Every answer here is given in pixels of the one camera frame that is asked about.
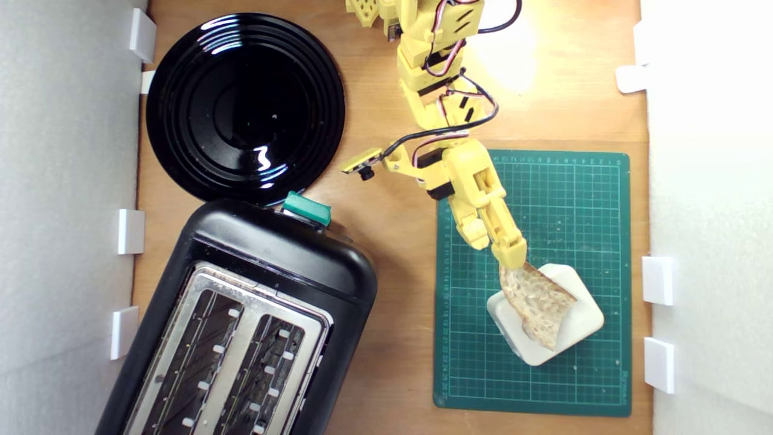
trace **green button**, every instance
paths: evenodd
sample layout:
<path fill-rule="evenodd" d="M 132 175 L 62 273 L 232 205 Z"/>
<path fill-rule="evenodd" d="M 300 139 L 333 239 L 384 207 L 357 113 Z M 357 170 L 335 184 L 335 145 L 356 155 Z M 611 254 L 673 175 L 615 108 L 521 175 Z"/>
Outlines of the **green button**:
<path fill-rule="evenodd" d="M 284 200 L 282 207 L 292 213 L 319 222 L 326 227 L 330 225 L 330 206 L 314 202 L 308 198 L 302 197 L 292 190 Z"/>

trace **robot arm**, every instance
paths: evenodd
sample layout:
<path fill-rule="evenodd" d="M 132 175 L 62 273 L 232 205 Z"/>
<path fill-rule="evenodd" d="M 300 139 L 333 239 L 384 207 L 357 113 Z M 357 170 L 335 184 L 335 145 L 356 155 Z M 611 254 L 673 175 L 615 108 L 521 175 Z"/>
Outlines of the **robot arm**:
<path fill-rule="evenodd" d="M 465 38 L 487 30 L 478 29 L 483 4 L 483 0 L 346 0 L 347 11 L 354 12 L 363 26 L 371 26 L 377 14 L 387 37 L 400 37 L 400 87 L 424 131 L 406 135 L 386 149 L 369 149 L 341 170 L 369 180 L 375 175 L 373 166 L 380 163 L 390 172 L 416 178 L 433 199 L 448 199 L 465 242 L 475 249 L 491 242 L 499 263 L 518 269 L 526 261 L 526 240 L 505 204 L 506 192 L 488 150 L 469 137 L 473 128 L 499 111 L 491 95 L 461 67 Z M 520 1 L 509 23 L 519 12 Z M 445 92 L 427 100 L 443 87 Z M 486 105 L 493 109 L 486 111 Z M 424 141 L 409 153 L 406 144 L 415 139 Z"/>

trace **cutting mat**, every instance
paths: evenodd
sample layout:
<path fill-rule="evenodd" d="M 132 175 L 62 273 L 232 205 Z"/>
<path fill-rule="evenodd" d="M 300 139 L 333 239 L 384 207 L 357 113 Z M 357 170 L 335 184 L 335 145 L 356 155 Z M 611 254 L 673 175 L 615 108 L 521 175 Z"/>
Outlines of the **cutting mat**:
<path fill-rule="evenodd" d="M 444 408 L 631 413 L 629 161 L 625 154 L 492 150 L 510 211 L 536 267 L 572 265 L 604 326 L 540 367 L 521 361 L 486 310 L 500 290 L 490 249 L 458 235 L 438 204 L 434 401 Z"/>

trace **toast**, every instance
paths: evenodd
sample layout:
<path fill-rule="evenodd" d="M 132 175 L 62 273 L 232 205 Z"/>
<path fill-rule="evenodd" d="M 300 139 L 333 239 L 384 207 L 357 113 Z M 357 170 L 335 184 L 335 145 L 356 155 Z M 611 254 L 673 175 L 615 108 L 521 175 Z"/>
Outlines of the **toast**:
<path fill-rule="evenodd" d="M 521 317 L 523 332 L 545 348 L 556 350 L 561 322 L 577 298 L 529 263 L 520 269 L 500 265 L 499 284 Z"/>

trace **wooden table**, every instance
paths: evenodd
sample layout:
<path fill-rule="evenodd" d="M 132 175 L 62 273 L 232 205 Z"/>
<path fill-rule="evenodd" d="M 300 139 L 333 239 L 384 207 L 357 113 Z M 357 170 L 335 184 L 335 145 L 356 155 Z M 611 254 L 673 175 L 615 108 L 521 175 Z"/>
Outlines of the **wooden table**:
<path fill-rule="evenodd" d="M 489 10 L 502 9 L 492 20 L 509 16 L 508 3 L 489 2 Z M 344 139 L 307 195 L 332 205 L 334 219 L 375 255 L 379 293 L 328 433 L 652 433 L 652 391 L 642 371 L 650 313 L 640 297 L 636 260 L 649 249 L 645 99 L 621 95 L 615 86 L 615 68 L 633 61 L 638 2 L 525 0 L 517 24 L 472 38 L 465 58 L 469 75 L 502 106 L 499 116 L 476 132 L 489 148 L 597 150 L 631 157 L 633 414 L 625 419 L 432 404 L 435 246 L 418 241 L 434 235 L 435 206 L 407 177 L 377 171 L 374 180 L 363 183 L 335 169 L 353 154 L 416 130 L 397 87 L 396 43 L 385 40 L 380 22 L 363 29 L 341 0 L 151 0 L 149 15 L 158 24 L 156 61 L 189 29 L 233 12 L 266 12 L 309 29 L 336 58 L 346 86 Z M 179 230 L 201 203 L 163 172 L 144 125 L 140 145 L 138 207 L 147 213 L 147 238 L 145 253 L 137 257 L 134 303 L 143 310 Z"/>

